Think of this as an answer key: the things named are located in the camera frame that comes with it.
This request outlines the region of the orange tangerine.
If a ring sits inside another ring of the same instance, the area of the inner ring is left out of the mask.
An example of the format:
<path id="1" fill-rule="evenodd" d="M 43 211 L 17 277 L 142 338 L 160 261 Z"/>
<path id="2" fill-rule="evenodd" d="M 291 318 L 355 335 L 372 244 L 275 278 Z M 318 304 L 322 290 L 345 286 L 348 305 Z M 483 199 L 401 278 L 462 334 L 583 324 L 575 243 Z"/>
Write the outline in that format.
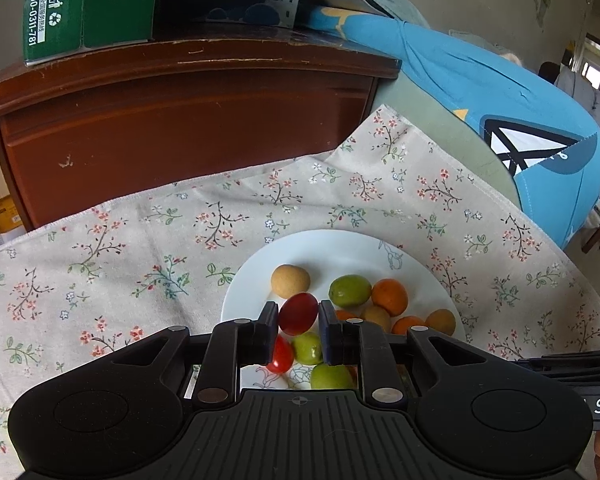
<path id="1" fill-rule="evenodd" d="M 426 327 L 426 322 L 415 315 L 407 315 L 403 318 L 398 318 L 391 327 L 391 333 L 395 335 L 405 335 L 407 331 L 414 326 Z"/>
<path id="2" fill-rule="evenodd" d="M 347 320 L 350 320 L 350 318 L 358 317 L 356 314 L 349 312 L 347 310 L 336 310 L 335 314 L 339 321 L 347 321 Z"/>
<path id="3" fill-rule="evenodd" d="M 395 318 L 407 309 L 408 293 L 401 282 L 394 278 L 383 278 L 372 287 L 372 301 Z"/>

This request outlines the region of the brown longan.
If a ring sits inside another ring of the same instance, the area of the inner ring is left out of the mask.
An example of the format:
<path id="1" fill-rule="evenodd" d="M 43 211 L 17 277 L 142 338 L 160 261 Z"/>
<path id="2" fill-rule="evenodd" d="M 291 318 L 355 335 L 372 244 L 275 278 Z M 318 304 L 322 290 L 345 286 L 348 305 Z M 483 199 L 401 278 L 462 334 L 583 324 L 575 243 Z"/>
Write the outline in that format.
<path id="1" fill-rule="evenodd" d="M 438 309 L 426 317 L 426 326 L 442 334 L 452 336 L 456 330 L 456 319 L 448 309 Z"/>
<path id="2" fill-rule="evenodd" d="M 391 332 L 391 318 L 389 313 L 376 304 L 370 304 L 362 313 L 362 318 L 366 322 L 375 323 L 382 328 L 385 333 Z"/>
<path id="3" fill-rule="evenodd" d="M 288 299 L 300 292 L 307 292 L 310 286 L 310 274 L 301 266 L 282 264 L 271 275 L 272 292 L 280 298 Z"/>

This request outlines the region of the red cherry tomato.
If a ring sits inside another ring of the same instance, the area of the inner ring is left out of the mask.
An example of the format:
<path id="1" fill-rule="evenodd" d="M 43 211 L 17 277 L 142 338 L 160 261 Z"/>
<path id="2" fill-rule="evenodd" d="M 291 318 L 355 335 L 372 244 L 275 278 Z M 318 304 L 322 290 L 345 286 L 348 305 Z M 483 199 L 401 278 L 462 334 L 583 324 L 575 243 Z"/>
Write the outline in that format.
<path id="1" fill-rule="evenodd" d="M 279 329 L 291 337 L 304 334 L 313 326 L 317 311 L 315 297 L 308 292 L 299 292 L 288 298 L 279 310 Z"/>
<path id="2" fill-rule="evenodd" d="M 294 365 L 294 348 L 283 336 L 277 335 L 271 362 L 266 368 L 274 374 L 285 374 Z"/>

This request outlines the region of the large green jujube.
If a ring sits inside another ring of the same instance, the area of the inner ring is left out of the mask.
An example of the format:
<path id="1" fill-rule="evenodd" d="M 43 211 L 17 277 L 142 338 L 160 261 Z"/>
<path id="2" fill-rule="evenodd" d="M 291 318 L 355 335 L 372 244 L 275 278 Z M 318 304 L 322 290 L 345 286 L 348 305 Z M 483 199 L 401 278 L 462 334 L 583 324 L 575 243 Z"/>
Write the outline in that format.
<path id="1" fill-rule="evenodd" d="M 329 285 L 329 300 L 336 307 L 353 310 L 370 299 L 372 285 L 367 278 L 358 274 L 347 274 L 336 278 Z"/>

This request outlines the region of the white ceramic plate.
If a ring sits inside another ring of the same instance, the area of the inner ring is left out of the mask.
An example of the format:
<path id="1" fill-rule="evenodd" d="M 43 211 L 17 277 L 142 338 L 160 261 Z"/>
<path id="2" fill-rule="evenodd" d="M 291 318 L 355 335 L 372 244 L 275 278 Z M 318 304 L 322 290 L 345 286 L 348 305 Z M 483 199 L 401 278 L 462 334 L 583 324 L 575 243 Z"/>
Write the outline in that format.
<path id="1" fill-rule="evenodd" d="M 423 320 L 435 310 L 449 310 L 456 322 L 453 337 L 465 339 L 457 308 L 426 266 L 383 240 L 338 230 L 294 233 L 258 250 L 239 269 L 227 289 L 222 320 L 255 320 L 268 301 L 281 306 L 284 300 L 272 289 L 271 276 L 283 264 L 300 266 L 308 271 L 309 293 L 316 300 L 326 300 L 332 282 L 343 275 L 359 275 L 372 284 L 383 278 L 393 278 L 406 289 L 406 315 Z"/>

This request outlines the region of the floral tablecloth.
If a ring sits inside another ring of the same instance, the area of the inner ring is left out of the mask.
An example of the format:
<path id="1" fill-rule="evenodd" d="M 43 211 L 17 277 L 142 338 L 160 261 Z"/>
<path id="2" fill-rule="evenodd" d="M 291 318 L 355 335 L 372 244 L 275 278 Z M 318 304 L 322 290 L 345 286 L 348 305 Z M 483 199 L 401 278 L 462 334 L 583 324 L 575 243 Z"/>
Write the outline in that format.
<path id="1" fill-rule="evenodd" d="M 15 400 L 163 327 L 208 332 L 246 261 L 307 230 L 414 258 L 466 339 L 506 359 L 600 349 L 600 297 L 494 188 L 381 107 L 326 155 L 201 177 L 95 206 L 0 247 L 0 479 L 20 474 Z"/>

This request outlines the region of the blue printed cushion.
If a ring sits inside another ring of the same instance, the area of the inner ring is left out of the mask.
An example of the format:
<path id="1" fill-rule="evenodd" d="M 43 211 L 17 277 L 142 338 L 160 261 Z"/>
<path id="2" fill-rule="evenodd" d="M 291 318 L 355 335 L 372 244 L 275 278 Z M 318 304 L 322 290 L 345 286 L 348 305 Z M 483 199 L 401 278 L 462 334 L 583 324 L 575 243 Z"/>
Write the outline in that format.
<path id="1" fill-rule="evenodd" d="M 463 40 L 395 18 L 316 6 L 309 29 L 396 58 L 405 76 L 478 134 L 522 211 L 559 246 L 600 196 L 600 126 L 566 92 Z"/>

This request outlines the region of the brown wooden cabinet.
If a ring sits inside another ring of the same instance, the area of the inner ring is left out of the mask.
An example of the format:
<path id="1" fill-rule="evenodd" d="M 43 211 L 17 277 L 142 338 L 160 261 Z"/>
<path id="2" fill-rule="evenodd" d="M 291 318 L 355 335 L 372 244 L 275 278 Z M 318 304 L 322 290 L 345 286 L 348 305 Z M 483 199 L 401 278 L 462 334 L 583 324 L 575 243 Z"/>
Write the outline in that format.
<path id="1" fill-rule="evenodd" d="M 0 73 L 0 164 L 27 229 L 167 183 L 336 148 L 392 55 L 237 25 Z"/>

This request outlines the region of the green cardboard box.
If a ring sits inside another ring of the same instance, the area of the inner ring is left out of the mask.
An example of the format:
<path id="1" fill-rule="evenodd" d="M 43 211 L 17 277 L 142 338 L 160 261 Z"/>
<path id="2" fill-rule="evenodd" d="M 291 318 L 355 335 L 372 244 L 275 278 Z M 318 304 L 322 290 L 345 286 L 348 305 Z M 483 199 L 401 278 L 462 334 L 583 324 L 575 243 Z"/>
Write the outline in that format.
<path id="1" fill-rule="evenodd" d="M 23 59 L 34 65 L 152 38 L 156 0 L 24 0 Z"/>

